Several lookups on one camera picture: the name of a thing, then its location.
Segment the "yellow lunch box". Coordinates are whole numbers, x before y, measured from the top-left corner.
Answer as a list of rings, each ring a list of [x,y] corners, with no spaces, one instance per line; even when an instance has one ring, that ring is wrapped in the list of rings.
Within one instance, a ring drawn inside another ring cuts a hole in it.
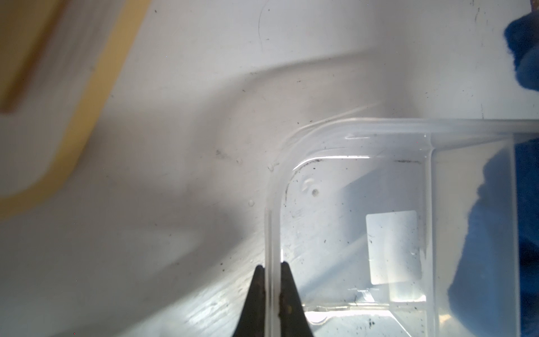
[[[1,218],[64,184],[104,108],[148,1],[1,3]]]

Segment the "blue cleaning cloth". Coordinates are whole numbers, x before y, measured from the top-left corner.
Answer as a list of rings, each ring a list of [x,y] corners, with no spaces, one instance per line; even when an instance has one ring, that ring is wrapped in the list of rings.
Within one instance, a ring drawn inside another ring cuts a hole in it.
[[[479,336],[538,335],[538,139],[496,153],[470,210],[448,289],[453,316]]]

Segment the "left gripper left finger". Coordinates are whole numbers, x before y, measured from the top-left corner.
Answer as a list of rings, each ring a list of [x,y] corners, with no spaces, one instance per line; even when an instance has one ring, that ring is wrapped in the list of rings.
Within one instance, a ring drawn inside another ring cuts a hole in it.
[[[265,335],[265,268],[257,265],[233,337]]]

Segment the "clear plastic lunch box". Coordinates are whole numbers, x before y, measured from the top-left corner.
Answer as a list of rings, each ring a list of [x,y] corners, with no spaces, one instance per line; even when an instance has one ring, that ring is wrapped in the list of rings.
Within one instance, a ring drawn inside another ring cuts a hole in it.
[[[266,207],[265,335],[281,336],[281,263],[314,336],[479,336],[448,289],[483,168],[538,122],[337,119],[301,128]]]

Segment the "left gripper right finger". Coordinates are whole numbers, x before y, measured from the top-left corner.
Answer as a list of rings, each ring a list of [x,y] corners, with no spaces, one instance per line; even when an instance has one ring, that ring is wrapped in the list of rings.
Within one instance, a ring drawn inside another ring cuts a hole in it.
[[[281,293],[279,295],[281,337],[313,337],[305,316],[291,267],[281,263]]]

